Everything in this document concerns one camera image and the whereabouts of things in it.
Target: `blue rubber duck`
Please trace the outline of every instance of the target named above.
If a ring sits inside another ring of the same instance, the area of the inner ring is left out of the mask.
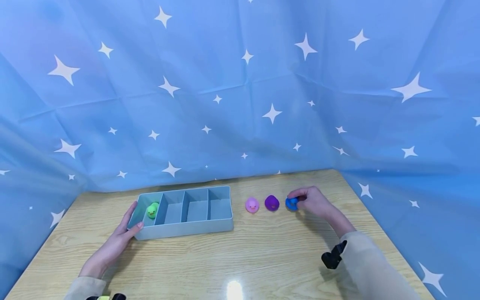
[[[285,206],[289,209],[289,210],[293,210],[293,211],[297,211],[298,210],[298,207],[297,207],[297,203],[299,202],[298,198],[292,198],[292,199],[285,199]]]

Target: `wooden table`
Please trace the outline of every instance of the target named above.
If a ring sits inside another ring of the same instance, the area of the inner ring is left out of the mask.
[[[370,235],[422,299],[433,299],[342,176],[334,170],[281,174],[130,192],[86,193],[71,206],[18,280],[7,300],[62,299],[85,260],[107,239],[138,194],[229,185],[235,229],[162,240],[134,240],[115,268],[108,291],[149,299],[359,299],[345,269],[321,261],[338,238],[323,221],[261,205],[249,196],[282,201],[302,185],[317,185],[354,226]]]

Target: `hand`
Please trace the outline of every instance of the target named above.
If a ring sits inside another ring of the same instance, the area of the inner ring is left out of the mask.
[[[322,192],[316,187],[303,187],[291,191],[288,198],[298,198],[297,207],[305,209],[314,215],[327,219],[335,210],[335,207],[327,200]]]
[[[127,248],[129,241],[144,227],[144,223],[140,222],[130,230],[127,230],[128,222],[136,206],[136,201],[130,205],[118,227],[107,241],[86,261],[79,276],[100,279],[105,271],[116,262],[125,248]]]

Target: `wrist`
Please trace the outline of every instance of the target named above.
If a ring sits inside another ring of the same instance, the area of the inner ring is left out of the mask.
[[[79,277],[86,276],[86,277],[102,279],[103,274],[105,273],[106,270],[107,268],[104,267],[102,264],[97,264],[89,259],[85,262],[78,276]]]

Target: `pink rubber duck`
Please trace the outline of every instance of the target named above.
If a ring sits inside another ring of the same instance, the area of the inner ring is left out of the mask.
[[[245,208],[251,214],[256,213],[259,207],[260,205],[258,204],[257,199],[253,197],[248,198],[247,201],[245,202]]]

